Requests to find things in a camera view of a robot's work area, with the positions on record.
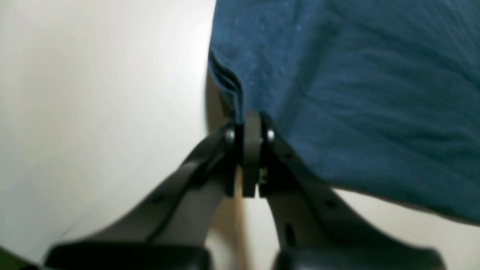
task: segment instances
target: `white wall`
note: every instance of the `white wall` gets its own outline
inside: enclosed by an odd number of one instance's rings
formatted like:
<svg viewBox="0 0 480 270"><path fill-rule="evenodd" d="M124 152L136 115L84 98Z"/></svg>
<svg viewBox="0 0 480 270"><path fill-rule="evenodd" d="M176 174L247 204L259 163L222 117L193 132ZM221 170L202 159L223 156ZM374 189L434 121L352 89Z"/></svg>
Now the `white wall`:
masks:
<svg viewBox="0 0 480 270"><path fill-rule="evenodd" d="M0 245L38 261L52 243L102 228L207 135L214 4L0 1ZM340 194L391 235L438 248L449 269L480 269L479 228ZM232 269L238 253L245 269L265 270L278 249L268 207L237 208L237 239L225 229L235 227L233 200L213 221L217 269Z"/></svg>

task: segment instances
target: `hole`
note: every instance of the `hole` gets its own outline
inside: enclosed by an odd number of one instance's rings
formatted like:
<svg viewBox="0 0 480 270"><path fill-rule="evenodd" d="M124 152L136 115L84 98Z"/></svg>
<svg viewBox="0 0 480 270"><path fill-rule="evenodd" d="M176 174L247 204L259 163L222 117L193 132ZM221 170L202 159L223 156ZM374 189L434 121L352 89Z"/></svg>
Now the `hole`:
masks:
<svg viewBox="0 0 480 270"><path fill-rule="evenodd" d="M155 197L152 199L152 203L153 203L153 204L160 204L160 203L162 203L164 200L165 200L165 197L163 197L162 195L158 195L158 196L155 196Z"/></svg>
<svg viewBox="0 0 480 270"><path fill-rule="evenodd" d="M335 208L336 207L336 202L332 200L327 200L325 201L325 205L327 205L328 208Z"/></svg>
<svg viewBox="0 0 480 270"><path fill-rule="evenodd" d="M297 244L292 225L289 223L285 224L285 240L287 242L287 246L295 246Z"/></svg>

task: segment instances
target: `white surface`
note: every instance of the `white surface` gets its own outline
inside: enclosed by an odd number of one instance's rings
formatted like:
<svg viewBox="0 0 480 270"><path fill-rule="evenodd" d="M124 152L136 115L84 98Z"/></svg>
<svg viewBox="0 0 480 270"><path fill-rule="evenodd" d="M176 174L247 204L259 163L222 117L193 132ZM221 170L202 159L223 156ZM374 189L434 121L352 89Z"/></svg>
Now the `white surface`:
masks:
<svg viewBox="0 0 480 270"><path fill-rule="evenodd" d="M207 134L214 0L0 0L0 245L32 260L133 207ZM339 193L373 224L480 269L480 229ZM244 269L278 249L264 201L244 200ZM233 201L207 245L234 269Z"/></svg>

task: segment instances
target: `blue fabric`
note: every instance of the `blue fabric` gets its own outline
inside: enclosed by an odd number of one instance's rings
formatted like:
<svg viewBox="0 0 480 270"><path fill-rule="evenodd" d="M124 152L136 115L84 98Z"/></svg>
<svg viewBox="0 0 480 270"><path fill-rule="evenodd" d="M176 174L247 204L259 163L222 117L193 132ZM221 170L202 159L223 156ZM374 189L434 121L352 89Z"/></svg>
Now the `blue fabric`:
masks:
<svg viewBox="0 0 480 270"><path fill-rule="evenodd" d="M218 0L209 68L324 180L480 222L480 1Z"/></svg>

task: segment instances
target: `black bracket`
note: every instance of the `black bracket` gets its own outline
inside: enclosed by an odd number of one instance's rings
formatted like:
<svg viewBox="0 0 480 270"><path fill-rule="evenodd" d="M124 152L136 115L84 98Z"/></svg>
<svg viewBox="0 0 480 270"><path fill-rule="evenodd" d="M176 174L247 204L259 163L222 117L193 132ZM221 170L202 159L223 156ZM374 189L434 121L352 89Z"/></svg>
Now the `black bracket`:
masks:
<svg viewBox="0 0 480 270"><path fill-rule="evenodd" d="M204 242L220 201L233 196L236 166L243 197L258 187L281 246L275 270L441 270L431 249L397 242L369 225L311 173L266 114L227 123L135 209L108 228L51 249L46 267L62 270L209 270Z"/></svg>

